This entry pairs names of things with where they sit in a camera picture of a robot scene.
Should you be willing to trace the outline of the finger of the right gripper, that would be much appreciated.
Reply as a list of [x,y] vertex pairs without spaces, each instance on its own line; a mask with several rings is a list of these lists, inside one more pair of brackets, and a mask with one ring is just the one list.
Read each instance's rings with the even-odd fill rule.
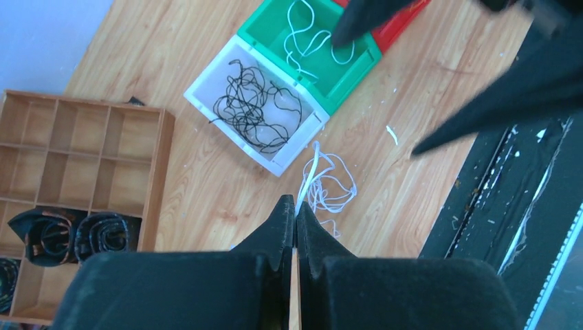
[[582,110],[582,19],[523,56],[412,150],[419,156],[473,133]]
[[350,1],[332,30],[331,45],[344,47],[352,43],[412,4],[411,0]]

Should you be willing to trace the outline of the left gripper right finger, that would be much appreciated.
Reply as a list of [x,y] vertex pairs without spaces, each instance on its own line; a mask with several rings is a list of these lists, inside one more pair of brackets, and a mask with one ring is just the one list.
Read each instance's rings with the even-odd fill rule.
[[470,258],[361,258],[295,208],[301,329],[520,329],[496,271]]

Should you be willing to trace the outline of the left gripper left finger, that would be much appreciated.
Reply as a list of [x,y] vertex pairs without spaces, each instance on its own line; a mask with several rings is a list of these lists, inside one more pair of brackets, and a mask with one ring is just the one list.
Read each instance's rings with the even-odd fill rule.
[[107,252],[84,262],[53,329],[287,329],[294,198],[214,252]]

